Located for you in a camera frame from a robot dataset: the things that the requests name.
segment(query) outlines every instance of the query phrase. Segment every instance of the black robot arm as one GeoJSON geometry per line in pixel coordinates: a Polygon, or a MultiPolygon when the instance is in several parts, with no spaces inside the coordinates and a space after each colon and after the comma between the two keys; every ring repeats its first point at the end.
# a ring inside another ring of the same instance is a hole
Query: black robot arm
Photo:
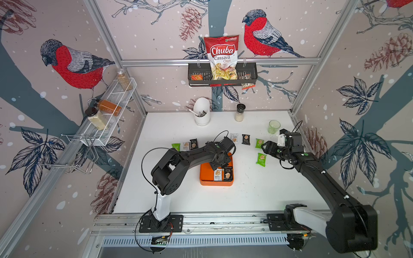
{"type": "Polygon", "coordinates": [[[325,235],[339,253],[377,248],[377,212],[370,205],[359,203],[323,169],[318,158],[304,152],[301,134],[280,130],[285,146],[268,141],[261,147],[264,153],[280,161],[287,160],[317,189],[329,206],[332,217],[325,235]]]}
{"type": "Polygon", "coordinates": [[[160,194],[172,194],[182,183],[188,169],[209,162],[213,170],[226,167],[231,162],[228,153],[235,144],[228,137],[220,142],[207,142],[204,147],[191,151],[168,150],[152,169],[152,183],[160,194]]]}

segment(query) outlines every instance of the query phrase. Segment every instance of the green snack packet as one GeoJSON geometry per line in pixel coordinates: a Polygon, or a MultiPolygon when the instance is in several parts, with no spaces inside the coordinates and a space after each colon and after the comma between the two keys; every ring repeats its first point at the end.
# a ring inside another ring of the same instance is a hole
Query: green snack packet
{"type": "Polygon", "coordinates": [[[177,151],[180,150],[180,143],[173,143],[172,148],[175,148],[177,151]]]}
{"type": "Polygon", "coordinates": [[[262,154],[262,153],[258,153],[258,160],[257,160],[257,164],[265,167],[265,159],[266,159],[267,155],[262,154]]]}
{"type": "Polygon", "coordinates": [[[257,144],[255,145],[256,148],[261,149],[261,145],[264,143],[264,140],[257,139],[257,144]]]}

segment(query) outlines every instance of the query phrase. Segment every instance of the clear cup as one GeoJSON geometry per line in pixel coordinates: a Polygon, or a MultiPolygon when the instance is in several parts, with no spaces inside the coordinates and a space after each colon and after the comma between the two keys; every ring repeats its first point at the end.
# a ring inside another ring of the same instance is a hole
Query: clear cup
{"type": "Polygon", "coordinates": [[[280,129],[280,127],[280,122],[278,122],[277,120],[271,120],[268,124],[268,132],[273,135],[278,131],[278,129],[280,129]]]}

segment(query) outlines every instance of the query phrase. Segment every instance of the bullfinch illustration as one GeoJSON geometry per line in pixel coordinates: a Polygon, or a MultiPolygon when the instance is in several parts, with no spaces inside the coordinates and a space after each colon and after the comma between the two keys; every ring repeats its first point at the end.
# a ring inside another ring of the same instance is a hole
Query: bullfinch illustration
{"type": "Polygon", "coordinates": [[[105,69],[115,64],[87,51],[74,50],[55,39],[44,42],[40,54],[45,65],[51,64],[68,84],[78,89],[91,89],[91,99],[93,88],[102,80],[105,69]]]}
{"type": "Polygon", "coordinates": [[[245,22],[244,42],[249,50],[257,55],[271,57],[275,53],[290,53],[296,57],[303,57],[292,49],[281,36],[281,32],[274,28],[263,10],[249,11],[242,22],[245,22]]]}

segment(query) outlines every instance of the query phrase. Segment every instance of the orange tray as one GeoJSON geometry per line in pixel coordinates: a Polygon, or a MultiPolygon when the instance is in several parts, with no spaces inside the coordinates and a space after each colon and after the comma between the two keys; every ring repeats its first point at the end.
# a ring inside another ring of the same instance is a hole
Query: orange tray
{"type": "Polygon", "coordinates": [[[234,182],[234,166],[232,154],[229,153],[231,162],[228,167],[233,168],[233,179],[232,181],[214,181],[214,171],[209,163],[201,164],[201,172],[199,173],[199,180],[202,185],[215,185],[215,186],[231,186],[234,182]]]}

